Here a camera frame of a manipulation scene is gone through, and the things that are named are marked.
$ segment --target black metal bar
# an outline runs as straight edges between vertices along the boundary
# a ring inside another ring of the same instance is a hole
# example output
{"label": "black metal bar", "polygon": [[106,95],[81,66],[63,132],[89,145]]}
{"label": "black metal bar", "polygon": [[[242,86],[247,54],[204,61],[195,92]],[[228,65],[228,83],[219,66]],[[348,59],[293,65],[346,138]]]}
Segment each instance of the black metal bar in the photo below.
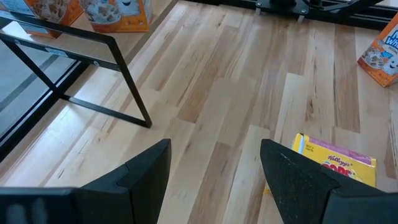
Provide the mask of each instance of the black metal bar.
{"label": "black metal bar", "polygon": [[64,34],[69,34],[69,35],[72,35],[75,37],[88,39],[88,40],[95,40],[97,42],[101,42],[104,44],[108,44],[114,40],[113,37],[108,36],[108,35],[99,34],[96,32],[90,32],[90,31],[82,30],[82,29],[77,29],[77,28],[70,27],[70,26],[63,26],[63,25],[56,24],[53,22],[47,22],[47,21],[43,21],[43,20],[36,19],[33,17],[29,17],[24,14],[19,14],[16,12],[0,11],[0,17],[4,18],[5,20],[8,20],[10,22],[17,21],[17,22],[34,25],[34,26],[43,27],[46,29],[52,29],[55,31],[62,32]]}
{"label": "black metal bar", "polygon": [[40,43],[29,42],[27,40],[20,39],[20,38],[17,38],[17,37],[11,37],[9,35],[2,34],[2,33],[0,33],[0,39],[6,40],[6,41],[10,41],[10,42],[15,42],[17,44],[21,44],[21,45],[26,46],[26,47],[30,47],[30,48],[33,48],[33,49],[41,50],[41,51],[44,51],[44,52],[47,52],[47,53],[50,53],[50,54],[53,54],[53,53],[49,52],[49,49],[50,50],[61,51],[62,54],[57,54],[58,56],[68,57],[68,58],[71,58],[71,59],[74,59],[74,60],[78,60],[78,61],[85,62],[85,63],[90,63],[90,64],[93,64],[93,65],[96,65],[96,66],[100,66],[100,67],[103,67],[103,68],[108,68],[108,69],[120,72],[119,66],[116,65],[115,63],[112,63],[112,62],[107,62],[107,61],[104,61],[104,60],[98,60],[96,58],[88,57],[88,56],[84,56],[83,57],[83,56],[81,56],[79,54],[76,54],[76,53],[73,53],[73,52],[70,52],[70,51],[67,51],[67,50],[57,49],[57,48],[54,48],[54,47],[51,47],[51,46],[47,46],[47,45],[43,45],[43,44],[40,44]]}
{"label": "black metal bar", "polygon": [[53,82],[45,75],[45,73],[37,66],[18,45],[13,42],[3,41],[5,45],[22,61],[24,62],[37,76],[41,79],[52,91],[59,93],[59,90]]}
{"label": "black metal bar", "polygon": [[[56,82],[58,89],[64,93],[89,66],[87,63],[75,62]],[[47,90],[21,118],[0,138],[0,162],[40,121],[46,112],[58,101],[59,97]]]}
{"label": "black metal bar", "polygon": [[126,62],[124,61],[122,53],[119,50],[118,44],[116,43],[115,40],[113,40],[111,43],[108,44],[108,47],[112,52],[115,62],[119,65],[120,72],[122,73],[124,80],[126,81],[127,86],[129,87],[132,96],[134,97],[138,105],[138,108],[145,119],[146,125],[144,127],[150,128],[152,126],[152,120],[150,119],[149,113],[144,105],[144,102],[141,99],[137,86],[134,83],[134,80],[131,78],[129,68],[127,67]]}
{"label": "black metal bar", "polygon": [[69,101],[71,103],[74,103],[74,104],[79,105],[79,106],[83,106],[83,107],[91,109],[93,111],[97,111],[97,112],[100,112],[100,113],[103,113],[103,114],[106,114],[106,115],[110,115],[110,116],[113,116],[115,118],[119,118],[119,119],[122,119],[124,121],[128,121],[130,123],[138,124],[139,126],[147,127],[147,123],[145,121],[141,120],[141,119],[138,119],[138,118],[126,115],[124,113],[120,113],[120,112],[105,108],[103,106],[98,106],[98,105],[95,105],[93,103],[90,103],[90,102],[87,102],[87,101],[84,101],[84,100],[80,100],[78,98],[75,98],[75,97],[72,97],[72,96],[68,96],[68,95],[62,95],[61,99],[67,100],[67,101]]}
{"label": "black metal bar", "polygon": [[350,2],[340,3],[335,6],[325,7],[324,10],[331,11],[337,9],[335,11],[337,14],[350,15],[366,9],[369,6],[373,6],[381,1],[382,0],[352,0]]}

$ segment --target kellogg's corn pops box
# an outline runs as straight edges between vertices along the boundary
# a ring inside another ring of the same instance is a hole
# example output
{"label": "kellogg's corn pops box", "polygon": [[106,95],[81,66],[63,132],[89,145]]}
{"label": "kellogg's corn pops box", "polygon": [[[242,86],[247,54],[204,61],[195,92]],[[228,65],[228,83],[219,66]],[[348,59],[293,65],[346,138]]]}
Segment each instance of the kellogg's corn pops box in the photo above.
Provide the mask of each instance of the kellogg's corn pops box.
{"label": "kellogg's corn pops box", "polygon": [[[65,26],[70,26],[83,13],[78,0],[0,0],[0,3],[9,12],[18,12]],[[28,34],[53,38],[61,34],[29,24],[20,25]]]}
{"label": "kellogg's corn pops box", "polygon": [[398,14],[362,54],[358,64],[383,87],[398,82]]}
{"label": "kellogg's corn pops box", "polygon": [[151,0],[80,0],[97,32],[143,32],[152,19]]}
{"label": "kellogg's corn pops box", "polygon": [[297,134],[292,149],[340,174],[376,186],[376,159],[333,146],[305,134]]}

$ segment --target cereal box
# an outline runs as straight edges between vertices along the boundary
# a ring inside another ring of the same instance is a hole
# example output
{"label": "cereal box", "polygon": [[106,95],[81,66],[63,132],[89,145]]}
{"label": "cereal box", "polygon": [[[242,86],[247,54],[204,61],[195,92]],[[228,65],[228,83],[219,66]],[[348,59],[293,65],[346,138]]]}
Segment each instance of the cereal box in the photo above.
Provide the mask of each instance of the cereal box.
{"label": "cereal box", "polygon": [[[0,0],[10,12],[18,12],[49,22],[70,26],[82,13],[78,0]],[[57,38],[61,33],[22,24],[29,34]]]}
{"label": "cereal box", "polygon": [[358,64],[383,87],[398,82],[398,14],[362,54]]}
{"label": "cereal box", "polygon": [[151,0],[80,0],[97,32],[144,32],[152,19]]}
{"label": "cereal box", "polygon": [[297,134],[292,149],[340,174],[376,186],[376,160],[327,142]]}

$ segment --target wooden shelf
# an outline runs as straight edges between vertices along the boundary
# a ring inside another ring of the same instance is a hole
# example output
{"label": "wooden shelf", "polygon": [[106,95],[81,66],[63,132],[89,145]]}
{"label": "wooden shelf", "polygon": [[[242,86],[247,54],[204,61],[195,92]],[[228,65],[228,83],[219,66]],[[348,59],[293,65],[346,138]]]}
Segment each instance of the wooden shelf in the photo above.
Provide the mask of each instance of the wooden shelf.
{"label": "wooden shelf", "polygon": [[[120,51],[128,64],[146,43],[166,15],[171,11],[177,0],[153,0],[154,19],[148,32],[128,32],[106,34],[114,37]],[[71,27],[94,32],[86,15],[83,13]],[[48,45],[57,49],[67,50],[76,54],[86,55],[107,62],[114,62],[113,56],[106,44],[86,40],[79,37],[62,34],[57,39],[38,37],[27,34],[17,22],[12,22],[0,32],[29,42]]]}

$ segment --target light wood plank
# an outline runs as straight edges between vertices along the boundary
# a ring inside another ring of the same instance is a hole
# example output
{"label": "light wood plank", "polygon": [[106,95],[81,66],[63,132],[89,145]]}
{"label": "light wood plank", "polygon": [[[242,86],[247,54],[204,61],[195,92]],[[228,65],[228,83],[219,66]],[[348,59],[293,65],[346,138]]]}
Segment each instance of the light wood plank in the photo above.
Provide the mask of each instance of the light wood plank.
{"label": "light wood plank", "polygon": [[187,223],[229,107],[228,86],[215,81],[177,170],[170,180],[158,223]]}
{"label": "light wood plank", "polygon": [[334,32],[335,25],[311,21],[305,76],[308,81],[304,133],[331,141],[335,125]]}
{"label": "light wood plank", "polygon": [[275,142],[291,147],[295,135],[303,131],[307,99],[297,96],[307,89],[308,83],[304,77],[287,74],[275,130]]}
{"label": "light wood plank", "polygon": [[260,161],[261,140],[269,130],[250,125],[236,169],[223,223],[256,223],[261,206],[265,177]]}

